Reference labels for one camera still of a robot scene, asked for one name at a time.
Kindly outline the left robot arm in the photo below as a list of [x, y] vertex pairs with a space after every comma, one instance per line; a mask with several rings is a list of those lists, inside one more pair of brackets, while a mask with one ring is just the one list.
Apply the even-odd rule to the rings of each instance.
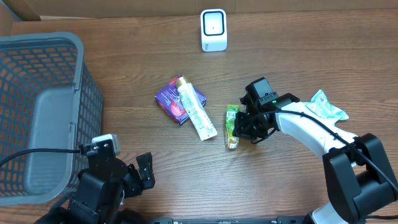
[[80, 145], [89, 167], [79, 172], [76, 192], [60, 199], [37, 223], [146, 223], [138, 213], [119, 208], [155, 185], [152, 154], [136, 157], [138, 169], [116, 157], [112, 139]]

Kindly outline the purple red packet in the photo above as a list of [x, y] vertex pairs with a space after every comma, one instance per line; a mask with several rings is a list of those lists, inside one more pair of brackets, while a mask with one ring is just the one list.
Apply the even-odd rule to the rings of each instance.
[[206, 96], [198, 91], [183, 75], [176, 76], [154, 96], [159, 106], [179, 125], [189, 120], [193, 110], [193, 101], [202, 106]]

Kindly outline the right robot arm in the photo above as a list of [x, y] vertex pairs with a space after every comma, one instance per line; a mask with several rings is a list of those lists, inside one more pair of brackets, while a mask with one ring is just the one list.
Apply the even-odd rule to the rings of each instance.
[[299, 223], [366, 223], [397, 201], [397, 179], [381, 141], [346, 132], [308, 109], [296, 96], [279, 96], [264, 78], [251, 82], [240, 99], [233, 134], [252, 144], [280, 131], [323, 161], [329, 201]]

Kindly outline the green yellow drink carton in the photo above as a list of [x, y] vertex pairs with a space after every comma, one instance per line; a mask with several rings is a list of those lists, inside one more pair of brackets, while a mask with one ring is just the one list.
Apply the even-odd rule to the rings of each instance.
[[225, 116], [224, 143], [227, 149], [236, 149], [239, 138], [233, 135], [237, 112], [240, 111], [239, 105], [227, 105]]

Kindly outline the white tube gold cap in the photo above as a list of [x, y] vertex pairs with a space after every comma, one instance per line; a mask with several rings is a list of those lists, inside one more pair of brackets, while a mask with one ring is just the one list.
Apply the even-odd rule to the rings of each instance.
[[192, 83], [185, 77], [179, 77], [175, 84], [180, 95], [180, 101], [193, 123], [200, 140], [205, 141], [215, 137], [218, 132], [200, 102]]

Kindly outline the light blue plastic packet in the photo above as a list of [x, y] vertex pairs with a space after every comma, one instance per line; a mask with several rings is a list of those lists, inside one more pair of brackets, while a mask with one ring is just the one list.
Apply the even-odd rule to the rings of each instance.
[[332, 105], [323, 90], [318, 90], [310, 102], [304, 102], [304, 105], [317, 116], [327, 120], [335, 125], [338, 121], [349, 119], [349, 116], [342, 109]]

